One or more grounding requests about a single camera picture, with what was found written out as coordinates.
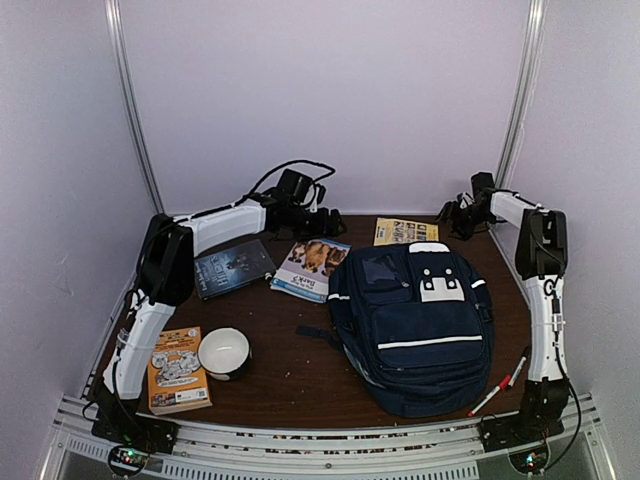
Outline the navy blue student backpack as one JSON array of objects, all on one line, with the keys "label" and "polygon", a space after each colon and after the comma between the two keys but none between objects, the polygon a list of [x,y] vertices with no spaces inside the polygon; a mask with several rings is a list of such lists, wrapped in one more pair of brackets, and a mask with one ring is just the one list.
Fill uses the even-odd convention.
[{"label": "navy blue student backpack", "polygon": [[482,275],[444,243],[351,251],[329,279],[332,330],[298,326],[347,357],[376,403],[404,418],[452,413],[476,402],[495,345]]}]

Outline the dark blue cover book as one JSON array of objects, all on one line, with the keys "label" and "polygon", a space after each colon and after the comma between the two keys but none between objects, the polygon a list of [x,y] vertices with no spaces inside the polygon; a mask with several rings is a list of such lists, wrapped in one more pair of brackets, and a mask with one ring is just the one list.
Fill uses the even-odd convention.
[{"label": "dark blue cover book", "polygon": [[276,266],[261,240],[251,240],[194,261],[195,286],[202,300],[268,280]]}]

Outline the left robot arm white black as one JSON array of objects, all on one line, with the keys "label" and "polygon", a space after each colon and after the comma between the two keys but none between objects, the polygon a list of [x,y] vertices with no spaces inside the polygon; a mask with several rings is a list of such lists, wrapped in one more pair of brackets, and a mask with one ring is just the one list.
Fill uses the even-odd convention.
[{"label": "left robot arm white black", "polygon": [[149,222],[137,259],[128,318],[91,398],[123,401],[141,394],[159,334],[195,288],[194,262],[205,251],[264,231],[290,231],[297,239],[336,237],[347,227],[336,209],[322,206],[319,178],[296,171],[298,160],[275,167],[280,178],[259,183],[240,199],[197,213],[157,214]]}]

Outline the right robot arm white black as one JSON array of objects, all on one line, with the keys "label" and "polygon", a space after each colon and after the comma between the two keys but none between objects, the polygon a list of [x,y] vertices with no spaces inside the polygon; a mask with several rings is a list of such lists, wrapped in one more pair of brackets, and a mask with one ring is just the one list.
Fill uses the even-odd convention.
[{"label": "right robot arm white black", "polygon": [[560,419],[572,392],[564,348],[563,290],[568,267],[566,215],[496,187],[493,175],[471,177],[472,193],[447,202],[437,219],[462,240],[480,224],[507,223],[518,229],[515,268],[530,308],[531,359],[512,430],[530,442]]}]

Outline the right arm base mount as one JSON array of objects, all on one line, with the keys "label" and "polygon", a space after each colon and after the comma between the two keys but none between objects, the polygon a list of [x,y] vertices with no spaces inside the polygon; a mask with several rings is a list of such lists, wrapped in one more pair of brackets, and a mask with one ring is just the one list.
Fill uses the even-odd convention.
[{"label": "right arm base mount", "polygon": [[570,393],[567,379],[527,380],[516,414],[480,421],[484,451],[512,449],[509,461],[518,473],[546,473],[553,464],[548,441],[565,431],[561,416]]}]

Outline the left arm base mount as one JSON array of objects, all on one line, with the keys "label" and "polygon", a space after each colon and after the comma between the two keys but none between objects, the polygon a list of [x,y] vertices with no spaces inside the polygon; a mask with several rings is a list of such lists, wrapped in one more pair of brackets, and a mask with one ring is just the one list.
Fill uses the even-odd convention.
[{"label": "left arm base mount", "polygon": [[172,453],[179,431],[173,421],[140,416],[117,402],[97,405],[92,422],[92,435],[112,443],[108,468],[124,479],[140,474],[153,454]]}]

